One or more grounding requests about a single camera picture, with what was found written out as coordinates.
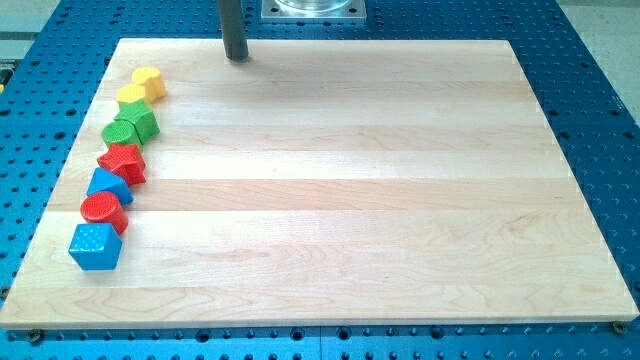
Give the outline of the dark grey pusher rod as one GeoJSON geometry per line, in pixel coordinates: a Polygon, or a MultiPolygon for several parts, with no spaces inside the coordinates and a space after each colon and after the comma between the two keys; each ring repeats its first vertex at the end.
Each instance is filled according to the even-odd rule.
{"type": "Polygon", "coordinates": [[[217,7],[226,57],[234,62],[246,61],[249,51],[241,1],[218,0],[217,7]]]}

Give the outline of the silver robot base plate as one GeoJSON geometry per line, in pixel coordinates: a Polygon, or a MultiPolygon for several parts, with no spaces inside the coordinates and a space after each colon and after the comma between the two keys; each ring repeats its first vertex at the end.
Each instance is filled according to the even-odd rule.
{"type": "Polygon", "coordinates": [[[261,18],[271,22],[364,21],[365,0],[261,0],[261,18]]]}

